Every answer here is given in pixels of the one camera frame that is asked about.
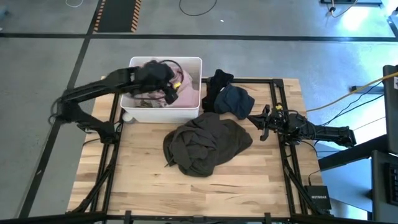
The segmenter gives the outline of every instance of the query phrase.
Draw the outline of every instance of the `laundry basket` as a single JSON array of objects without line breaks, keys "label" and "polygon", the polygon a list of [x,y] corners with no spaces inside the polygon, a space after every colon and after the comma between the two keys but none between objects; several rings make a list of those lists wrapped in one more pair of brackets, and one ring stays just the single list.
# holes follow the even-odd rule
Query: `laundry basket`
[{"label": "laundry basket", "polygon": [[130,67],[143,66],[145,63],[156,60],[174,60],[179,63],[192,77],[192,86],[199,91],[196,107],[193,108],[137,108],[135,100],[129,95],[122,96],[121,108],[142,123],[186,123],[198,117],[200,107],[200,87],[202,61],[198,57],[133,57]]}]

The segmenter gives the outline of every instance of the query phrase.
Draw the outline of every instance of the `wooden table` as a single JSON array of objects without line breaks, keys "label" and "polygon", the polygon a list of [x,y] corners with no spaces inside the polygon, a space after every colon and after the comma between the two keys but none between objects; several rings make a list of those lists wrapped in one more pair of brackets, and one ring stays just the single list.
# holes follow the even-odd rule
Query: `wooden table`
[{"label": "wooden table", "polygon": [[[305,115],[299,81],[284,79],[284,84],[289,109]],[[234,85],[246,89],[256,99],[251,114],[260,114],[265,104],[272,104],[269,85]],[[204,97],[206,85],[202,84],[201,89]],[[97,98],[93,116],[108,120],[112,100],[113,95]],[[126,210],[131,210],[135,215],[263,217],[269,212],[272,217],[290,217],[277,135],[270,132],[268,139],[261,142],[261,131],[247,119],[239,121],[231,114],[223,114],[221,119],[233,119],[244,127],[253,144],[229,162],[217,166],[214,174],[205,178],[183,175],[177,166],[165,167],[164,136],[180,124],[125,124],[108,214],[124,215]],[[98,135],[88,134],[86,141],[94,138]],[[99,141],[84,146],[68,210],[77,207],[94,186],[102,148]],[[305,185],[308,175],[319,170],[318,160],[307,144],[297,146],[297,157]],[[320,173],[313,174],[311,181],[322,184]],[[300,212],[293,184],[292,188],[295,208]],[[98,210],[102,207],[103,192],[104,187]]]}]

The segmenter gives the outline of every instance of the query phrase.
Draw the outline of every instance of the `concrete floor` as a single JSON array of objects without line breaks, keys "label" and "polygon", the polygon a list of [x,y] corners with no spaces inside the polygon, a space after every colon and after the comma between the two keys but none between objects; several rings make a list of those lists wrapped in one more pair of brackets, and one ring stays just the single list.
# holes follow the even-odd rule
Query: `concrete floor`
[{"label": "concrete floor", "polygon": [[[183,8],[196,13],[211,3],[212,0],[185,0]],[[70,8],[59,0],[0,0],[0,5],[3,4],[8,5],[11,12],[0,21],[3,32],[85,34],[97,0],[84,0],[78,8]],[[345,7],[338,5],[338,10]],[[386,22],[386,12],[378,7],[354,7],[341,18],[328,20],[326,12],[326,6],[316,0],[257,0],[250,4],[219,0],[209,14],[188,17],[179,12],[178,1],[148,0],[142,2],[137,34],[394,36]],[[19,213],[50,129],[47,124],[50,105],[66,88],[82,42],[82,39],[0,38],[0,72],[4,74],[0,83],[3,145],[0,219]],[[398,43],[380,42],[96,39],[89,44],[76,86],[126,67],[134,56],[195,56],[203,59],[206,76],[221,68],[237,77],[299,78],[306,107],[310,109],[347,93],[351,85],[363,85],[379,78],[383,65],[398,64],[396,52]],[[310,113],[309,118],[315,124],[324,123],[356,97]],[[355,105],[374,97],[364,96]],[[383,117],[383,104],[381,98],[331,125],[360,127]],[[84,108],[90,111],[92,106],[93,102],[87,102]],[[364,136],[363,129],[356,133]],[[382,123],[377,130],[383,132]],[[84,137],[75,125],[62,126],[31,216],[65,211]]]}]

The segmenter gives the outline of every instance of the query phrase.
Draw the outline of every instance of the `yellow and black tape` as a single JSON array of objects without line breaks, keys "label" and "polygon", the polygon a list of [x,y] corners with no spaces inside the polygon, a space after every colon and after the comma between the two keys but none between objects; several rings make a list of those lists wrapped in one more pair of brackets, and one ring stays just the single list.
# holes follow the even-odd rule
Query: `yellow and black tape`
[{"label": "yellow and black tape", "polygon": [[139,11],[141,9],[141,0],[136,0],[136,5],[134,6],[134,14],[131,21],[131,32],[135,32],[138,27]]},{"label": "yellow and black tape", "polygon": [[105,1],[106,0],[102,0],[101,6],[99,7],[99,10],[98,10],[97,18],[95,20],[94,31],[96,31],[96,32],[98,32],[98,27],[100,26],[100,20],[102,17],[102,13],[104,11]]}]

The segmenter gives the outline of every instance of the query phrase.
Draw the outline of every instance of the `dark cloth pile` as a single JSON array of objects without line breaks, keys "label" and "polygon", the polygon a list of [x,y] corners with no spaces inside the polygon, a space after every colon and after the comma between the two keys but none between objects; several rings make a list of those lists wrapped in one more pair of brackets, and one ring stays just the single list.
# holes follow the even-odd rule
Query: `dark cloth pile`
[{"label": "dark cloth pile", "polygon": [[203,113],[168,133],[163,150],[168,165],[178,164],[185,175],[207,177],[215,166],[228,162],[251,144],[250,135],[235,121]]},{"label": "dark cloth pile", "polygon": [[240,87],[232,86],[234,76],[217,69],[213,77],[207,80],[206,97],[202,99],[203,112],[223,114],[231,112],[238,119],[249,116],[254,98]]}]

